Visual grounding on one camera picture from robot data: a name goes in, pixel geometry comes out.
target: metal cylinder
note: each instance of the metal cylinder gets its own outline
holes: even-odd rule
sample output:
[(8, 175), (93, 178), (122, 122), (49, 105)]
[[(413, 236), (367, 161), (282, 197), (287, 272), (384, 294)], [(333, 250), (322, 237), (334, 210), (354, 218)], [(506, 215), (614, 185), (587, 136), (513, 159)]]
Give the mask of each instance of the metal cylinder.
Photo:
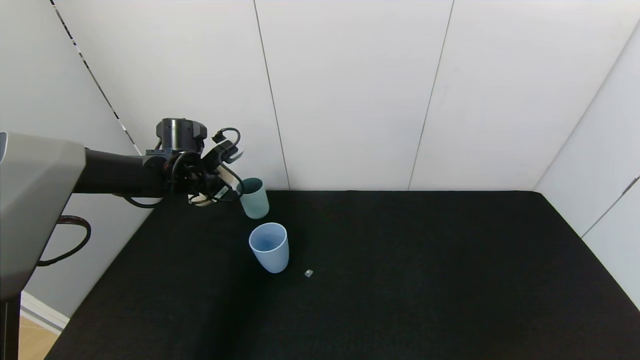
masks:
[(197, 121), (169, 117), (158, 123), (156, 135), (164, 150), (202, 152), (207, 127)]

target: black table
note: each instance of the black table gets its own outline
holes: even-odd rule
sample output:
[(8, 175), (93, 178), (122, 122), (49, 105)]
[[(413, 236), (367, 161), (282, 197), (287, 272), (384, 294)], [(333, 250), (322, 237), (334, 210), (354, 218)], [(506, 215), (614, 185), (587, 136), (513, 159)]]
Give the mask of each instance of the black table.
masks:
[[(269, 200), (154, 210), (47, 359), (640, 359), (640, 311), (538, 193)], [(281, 274), (247, 244), (264, 222)]]

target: panel seam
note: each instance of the panel seam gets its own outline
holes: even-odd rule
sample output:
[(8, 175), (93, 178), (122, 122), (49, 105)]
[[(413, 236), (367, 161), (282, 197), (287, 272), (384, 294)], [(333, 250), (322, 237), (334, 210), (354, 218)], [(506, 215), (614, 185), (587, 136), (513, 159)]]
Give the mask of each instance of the panel seam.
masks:
[(455, 3), (456, 3), (456, 0), (451, 1), (451, 9), (449, 10), (449, 19), (447, 20), (447, 27), (444, 31), (444, 37), (442, 39), (442, 47), (440, 48), (440, 57), (438, 57), (438, 66), (436, 66), (436, 73), (433, 76), (433, 84), (431, 85), (431, 93), (429, 94), (429, 101), (427, 102), (427, 110), (424, 114), (424, 120), (422, 121), (422, 130), (420, 131), (420, 138), (418, 139), (418, 148), (415, 150), (413, 167), (411, 168), (411, 175), (409, 176), (409, 185), (406, 187), (407, 191), (411, 189), (411, 182), (413, 181), (413, 173), (415, 172), (415, 165), (418, 162), (418, 154), (420, 153), (420, 145), (422, 144), (424, 127), (427, 124), (427, 116), (429, 115), (429, 108), (431, 106), (431, 100), (433, 98), (433, 90), (436, 87), (436, 80), (438, 79), (438, 71), (440, 70), (440, 62), (442, 61), (442, 54), (444, 53), (444, 45), (447, 42), (447, 33), (449, 32), (449, 25), (451, 24), (451, 15), (453, 14), (453, 6), (455, 5)]
[(267, 72), (267, 82), (269, 83), (269, 92), (271, 93), (271, 104), (273, 105), (273, 116), (276, 119), (276, 128), (278, 129), (278, 139), (280, 140), (280, 150), (282, 151), (282, 162), (284, 164), (284, 173), (287, 176), (287, 186), (291, 190), (291, 181), (289, 180), (289, 171), (287, 170), (287, 158), (284, 154), (284, 145), (282, 143), (282, 134), (280, 133), (280, 123), (278, 121), (278, 112), (276, 110), (276, 101), (273, 97), (273, 87), (271, 86), (271, 76), (269, 75), (269, 66), (267, 65), (267, 53), (264, 51), (264, 41), (262, 40), (262, 30), (260, 28), (260, 18), (258, 17), (258, 6), (253, 0), (253, 9), (255, 10), (255, 21), (258, 25), (258, 35), (260, 35), (260, 46), (262, 47), (262, 57), (264, 57), (264, 69)]

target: blue cup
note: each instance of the blue cup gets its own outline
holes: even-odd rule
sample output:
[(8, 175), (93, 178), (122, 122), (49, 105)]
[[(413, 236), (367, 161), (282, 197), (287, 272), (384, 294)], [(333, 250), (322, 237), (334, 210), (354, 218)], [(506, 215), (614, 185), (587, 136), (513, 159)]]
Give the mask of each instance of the blue cup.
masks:
[(289, 264), (289, 241), (284, 226), (268, 222), (256, 227), (249, 235), (249, 246), (270, 273), (277, 274)]
[(252, 219), (264, 218), (269, 213), (269, 200), (264, 183), (257, 177), (242, 180), (236, 190), (242, 194), (240, 203), (246, 216)]

